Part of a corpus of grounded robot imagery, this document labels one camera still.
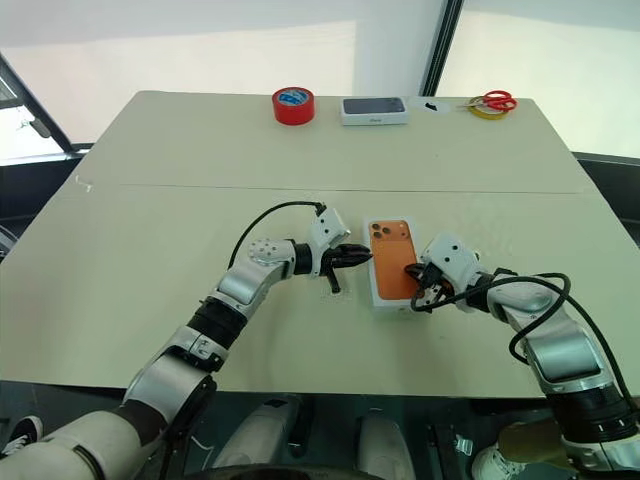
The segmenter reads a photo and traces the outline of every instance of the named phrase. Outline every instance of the black cable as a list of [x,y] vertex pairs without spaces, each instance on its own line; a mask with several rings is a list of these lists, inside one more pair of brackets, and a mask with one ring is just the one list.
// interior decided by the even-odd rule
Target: black cable
[[173,455],[173,442],[167,440],[165,442],[165,450],[162,454],[162,464],[160,465],[160,472],[158,473],[158,480],[166,480],[167,473],[169,473],[169,464],[171,463],[171,456]]
[[[536,278],[536,277],[550,277],[550,278],[562,278],[562,280],[564,281],[564,286],[561,289],[560,287],[558,287],[557,285],[548,282],[546,280],[543,280],[542,278]],[[576,311],[578,312],[578,314],[580,314],[580,316],[584,319],[584,321],[587,323],[587,325],[589,325],[589,328],[591,329],[591,331],[593,332],[593,334],[595,335],[596,339],[598,340],[598,343],[600,344],[600,346],[602,347],[602,350],[607,358],[607,361],[609,362],[609,365],[611,366],[611,371],[613,373],[613,376],[616,380],[616,383],[618,384],[618,388],[620,390],[620,393],[622,394],[622,396],[624,397],[625,401],[627,402],[627,404],[629,404],[629,407],[634,411],[634,412],[639,412],[640,410],[638,409],[638,406],[636,405],[636,403],[633,400],[633,397],[631,396],[631,393],[629,392],[629,389],[627,387],[627,384],[624,380],[624,377],[622,375],[622,371],[620,370],[620,366],[618,365],[618,362],[615,358],[615,355],[613,354],[613,351],[611,350],[611,347],[609,346],[609,343],[607,342],[606,338],[604,337],[604,335],[602,334],[602,332],[600,331],[600,329],[598,328],[598,326],[596,325],[596,323],[594,322],[594,320],[591,318],[591,316],[587,313],[587,311],[582,307],[582,305],[580,305],[580,303],[575,300],[571,295],[568,294],[568,290],[571,286],[571,283],[569,281],[569,278],[566,275],[563,274],[540,274],[537,275],[536,277],[529,277],[529,276],[517,276],[517,277],[509,277],[509,278],[503,278],[500,280],[496,280],[484,285],[480,285],[478,287],[474,287],[471,288],[469,290],[466,290],[465,292],[459,293],[457,295],[453,295],[449,298],[446,298],[440,302],[436,302],[433,303],[431,305],[423,305],[421,307],[418,307],[416,305],[416,302],[418,300],[418,296],[421,293],[421,289],[418,288],[418,290],[416,291],[415,295],[411,298],[411,309],[415,310],[417,312],[431,312],[432,310],[436,309],[436,308],[440,308],[443,307],[445,305],[450,305],[452,303],[455,303],[459,300],[463,300],[467,297],[470,297],[471,295],[475,295],[477,293],[482,293],[482,292],[486,292],[488,290],[490,290],[491,288],[494,287],[498,287],[500,285],[507,285],[509,283],[521,283],[521,282],[526,282],[526,283],[536,283],[538,285],[542,285],[545,286],[547,288],[549,288],[550,290],[553,290],[554,292],[556,292],[558,295],[560,295],[560,297],[558,298],[558,300],[556,300],[556,302],[552,305],[552,307],[549,309],[554,309],[554,313],[555,311],[557,311],[558,308],[560,308],[560,306],[562,305],[562,303],[564,303],[564,301],[569,302],[569,304],[576,309]],[[540,325],[542,325],[542,323],[544,323],[546,320],[548,320],[548,318],[550,317],[543,315],[540,318],[538,318],[535,322],[532,322],[532,324],[527,325],[527,327],[525,328],[529,328],[531,327],[533,324],[537,324],[535,327],[532,327],[531,330],[529,330],[527,333],[524,333],[522,335],[522,337],[524,337],[525,335],[527,335],[528,333],[531,333],[531,331],[533,331],[535,328],[538,328]],[[517,338],[518,334],[516,334],[516,336],[514,336],[511,339],[511,342],[509,343],[509,345],[511,346],[512,343],[517,344],[518,341],[521,340],[521,338]]]
[[279,203],[278,205],[275,205],[270,209],[265,210],[258,218],[256,218],[253,222],[251,222],[251,224],[247,227],[244,233],[240,235],[240,239],[238,240],[238,243],[236,243],[236,246],[233,248],[233,252],[231,252],[231,258],[229,259],[229,265],[227,266],[227,269],[233,267],[233,262],[235,262],[236,260],[236,255],[238,254],[238,250],[240,250],[240,247],[242,246],[242,242],[244,242],[244,239],[247,238],[247,235],[249,235],[249,232],[253,227],[255,227],[264,217],[269,215],[271,212],[274,212],[280,208],[290,207],[293,205],[310,205],[312,207],[315,207],[316,215],[320,215],[327,208],[325,207],[324,203],[321,203],[321,202],[295,201],[295,202]]
[[563,281],[562,293],[558,296],[557,300],[553,303],[553,305],[549,307],[549,310],[544,312],[539,318],[537,318],[535,321],[531,322],[529,325],[527,325],[518,333],[516,333],[511,339],[511,341],[509,342],[509,353],[516,360],[519,360],[525,365],[529,365],[529,362],[525,357],[523,357],[516,351],[516,347],[518,346],[518,343],[520,343],[520,340],[522,340],[528,334],[533,332],[536,328],[538,328],[544,322],[549,320],[549,318],[551,318],[551,316],[560,309],[560,307],[565,302],[565,300],[567,300],[567,298],[569,297],[569,291],[571,290],[571,280],[569,280],[569,277],[567,277],[564,273],[541,273],[538,276],[543,278],[560,278]]

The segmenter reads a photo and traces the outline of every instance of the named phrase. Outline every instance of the sneaker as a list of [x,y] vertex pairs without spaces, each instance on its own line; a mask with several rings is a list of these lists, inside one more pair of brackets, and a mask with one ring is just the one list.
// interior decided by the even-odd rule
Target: sneaker
[[498,450],[498,444],[482,450],[471,465],[473,480],[513,480],[526,468],[526,463],[511,462]]
[[30,443],[35,443],[42,438],[42,420],[29,416],[21,418],[9,436],[9,443],[0,452],[0,458],[13,455]]

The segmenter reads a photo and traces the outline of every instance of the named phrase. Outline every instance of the robotic arm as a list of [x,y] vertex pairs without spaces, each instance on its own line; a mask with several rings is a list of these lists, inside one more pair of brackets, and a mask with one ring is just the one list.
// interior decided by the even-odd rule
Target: robotic arm
[[[519,277],[502,269],[490,274],[473,251],[446,233],[427,246],[420,261],[406,268],[420,285],[412,308],[431,311],[455,301],[465,312],[491,313],[521,332],[512,341],[512,353],[522,338],[526,358],[521,360],[531,367],[549,401],[569,461],[596,478],[621,478],[623,472],[637,478],[636,407],[592,337],[562,308],[568,283],[566,295],[558,301],[565,292],[541,276]],[[615,365],[613,356],[608,360]]]
[[317,209],[308,243],[253,242],[193,318],[137,374],[122,405],[93,412],[0,462],[0,478],[124,480],[134,477],[164,440],[181,438],[215,393],[212,372],[269,289],[293,275],[326,276],[366,262],[366,247],[341,244],[350,232],[335,209]]

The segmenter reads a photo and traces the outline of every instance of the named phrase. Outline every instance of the white table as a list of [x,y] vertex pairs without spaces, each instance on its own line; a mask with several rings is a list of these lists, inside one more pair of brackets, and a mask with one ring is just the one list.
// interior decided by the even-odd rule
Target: white table
[[[127,385],[190,319],[246,224],[318,199],[356,242],[364,217],[410,215],[424,244],[457,232],[490,269],[567,273],[640,393],[640,254],[532,101],[499,122],[415,110],[406,126],[353,128],[337,102],[284,127],[268,97],[137,95],[0,266],[2,377]],[[311,219],[283,210],[253,235],[303,241]],[[220,389],[540,395],[492,317],[374,313],[366,267],[338,275],[337,297],[324,279],[274,287]]]

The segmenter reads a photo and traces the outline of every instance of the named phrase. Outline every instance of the black sneaker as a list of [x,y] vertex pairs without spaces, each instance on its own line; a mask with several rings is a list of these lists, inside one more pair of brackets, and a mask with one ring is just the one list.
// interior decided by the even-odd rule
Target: black sneaker
[[30,443],[35,443],[42,438],[42,420],[30,415],[21,418],[9,436],[9,443],[0,452],[0,458],[13,455]]

